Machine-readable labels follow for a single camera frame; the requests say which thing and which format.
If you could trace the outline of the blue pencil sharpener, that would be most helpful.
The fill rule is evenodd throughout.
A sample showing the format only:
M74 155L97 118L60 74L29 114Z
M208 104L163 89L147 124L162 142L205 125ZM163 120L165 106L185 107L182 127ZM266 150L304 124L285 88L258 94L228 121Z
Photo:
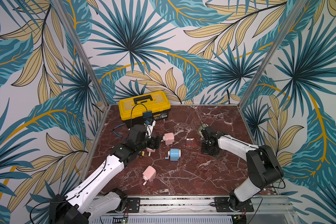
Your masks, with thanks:
M165 159L170 161L178 161L181 158L181 150L177 148L172 148L168 151L168 155Z

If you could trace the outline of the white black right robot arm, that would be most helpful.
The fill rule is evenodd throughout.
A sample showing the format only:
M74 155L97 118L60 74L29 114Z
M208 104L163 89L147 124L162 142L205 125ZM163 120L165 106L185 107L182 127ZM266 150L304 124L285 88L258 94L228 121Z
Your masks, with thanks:
M198 132L203 138L202 154L216 156L225 150L247 163L248 177L230 193L231 203L245 203L264 188L283 179L283 170L268 145L249 144L226 133L214 131L210 126L202 127Z

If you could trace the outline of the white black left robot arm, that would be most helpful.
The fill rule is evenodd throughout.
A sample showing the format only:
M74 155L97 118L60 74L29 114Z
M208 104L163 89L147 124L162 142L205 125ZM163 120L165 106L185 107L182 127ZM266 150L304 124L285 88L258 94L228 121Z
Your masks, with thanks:
M156 121L147 119L129 130L129 135L111 150L104 162L79 186L64 196L57 194L49 204L50 224L89 224L109 211L124 211L127 195L114 189L95 199L100 191L147 148L158 149L162 136L153 137Z

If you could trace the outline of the pink transparent tray back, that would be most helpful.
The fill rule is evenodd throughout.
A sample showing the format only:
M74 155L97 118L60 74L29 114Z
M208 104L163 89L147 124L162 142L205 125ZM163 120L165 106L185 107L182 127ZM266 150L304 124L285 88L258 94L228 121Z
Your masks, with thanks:
M195 138L187 138L186 139L186 147L194 147L196 145Z

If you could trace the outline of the green pencil sharpener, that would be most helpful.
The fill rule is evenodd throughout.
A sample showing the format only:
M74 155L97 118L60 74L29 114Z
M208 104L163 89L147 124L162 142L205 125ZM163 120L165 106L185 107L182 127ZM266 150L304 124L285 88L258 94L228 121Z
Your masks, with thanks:
M200 136L200 138L201 139L203 139L204 137L203 137L203 134L202 134L202 130L204 129L204 128L206 128L207 126L205 125L205 124L202 124L199 128L198 128L198 134L199 134L199 136Z

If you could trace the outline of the yellow black toolbox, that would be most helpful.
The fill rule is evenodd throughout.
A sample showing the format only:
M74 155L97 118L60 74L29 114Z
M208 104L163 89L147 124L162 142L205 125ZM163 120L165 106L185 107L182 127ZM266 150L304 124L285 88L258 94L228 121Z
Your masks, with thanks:
M127 128L143 124L147 118L165 119L171 110L171 104L163 91L122 99L118 103L121 120Z

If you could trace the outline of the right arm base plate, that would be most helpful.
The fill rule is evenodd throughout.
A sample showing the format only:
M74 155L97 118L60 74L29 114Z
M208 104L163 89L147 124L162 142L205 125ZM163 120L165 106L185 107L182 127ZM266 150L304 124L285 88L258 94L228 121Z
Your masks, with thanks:
M215 207L217 212L253 212L251 200L240 202L230 197L215 197L210 206Z

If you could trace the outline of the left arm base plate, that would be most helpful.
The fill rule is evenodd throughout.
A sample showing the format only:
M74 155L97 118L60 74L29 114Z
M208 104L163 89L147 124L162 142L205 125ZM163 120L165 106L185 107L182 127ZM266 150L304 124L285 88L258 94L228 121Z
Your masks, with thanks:
M139 213L141 199L139 197L129 197L120 202L117 209L113 210L115 213Z

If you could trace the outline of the aluminium front rail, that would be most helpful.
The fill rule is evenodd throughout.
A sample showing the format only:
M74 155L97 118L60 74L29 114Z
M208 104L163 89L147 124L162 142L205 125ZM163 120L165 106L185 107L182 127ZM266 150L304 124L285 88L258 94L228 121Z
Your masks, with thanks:
M217 212L215 197L227 196L129 196L141 199L139 213L109 211L90 223L122 221L129 224L298 224L299 218L287 196L256 196L253 212Z

